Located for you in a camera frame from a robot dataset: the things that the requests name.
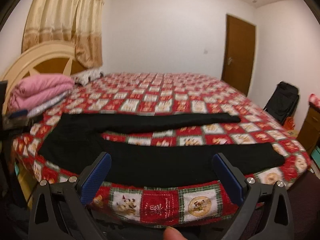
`wooden headboard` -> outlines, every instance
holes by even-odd
[[[3,114],[7,111],[10,93],[24,77],[40,73],[62,73],[70,76],[86,70],[75,59],[75,46],[68,41],[47,41],[25,51],[16,62],[7,68],[1,80],[7,80]]]

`bedspread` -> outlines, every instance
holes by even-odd
[[[284,165],[246,177],[266,184],[282,180],[287,188],[310,165],[300,143],[268,113],[226,83],[207,75],[189,73],[114,73],[85,87],[76,87],[59,105],[47,110],[44,119],[35,124],[30,133],[16,138],[13,147],[38,181],[64,182],[74,174],[46,161],[37,151],[62,113],[99,112],[139,115],[227,112],[239,115],[240,123],[130,135],[106,131],[102,136],[106,140],[159,147],[271,142],[285,157]],[[200,161],[201,154],[195,162]],[[104,182],[91,208],[120,220],[157,227],[211,223],[229,218],[237,210],[219,181],[177,188],[135,188]]]

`door frame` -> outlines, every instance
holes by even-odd
[[[227,48],[229,46],[229,26],[230,26],[230,17],[233,17],[233,18],[237,18],[241,21],[244,21],[246,23],[249,23],[253,26],[255,26],[256,28],[256,32],[255,32],[255,43],[254,43],[254,57],[253,57],[253,65],[252,65],[252,73],[251,73],[251,78],[250,78],[250,83],[249,83],[249,90],[248,90],[248,93],[250,91],[250,86],[251,86],[251,80],[252,80],[252,76],[253,76],[253,70],[254,70],[254,63],[255,63],[255,60],[256,60],[256,52],[257,52],[257,25],[256,24],[253,24],[251,22],[248,22],[244,19],[241,19],[235,15],[232,15],[232,14],[226,14],[226,44],[225,44],[225,48],[224,48],[224,60],[223,60],[223,66],[222,66],[222,73],[221,73],[221,80],[223,80],[224,78],[224,74],[225,74],[225,70],[226,70],[226,65],[227,65]]]

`gold curtain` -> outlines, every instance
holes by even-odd
[[[22,52],[44,41],[65,40],[75,44],[83,66],[101,66],[102,6],[103,0],[33,0]]]

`folded pink quilt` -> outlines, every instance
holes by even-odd
[[[12,90],[9,111],[31,110],[51,98],[72,89],[72,78],[62,74],[41,74],[22,79]]]

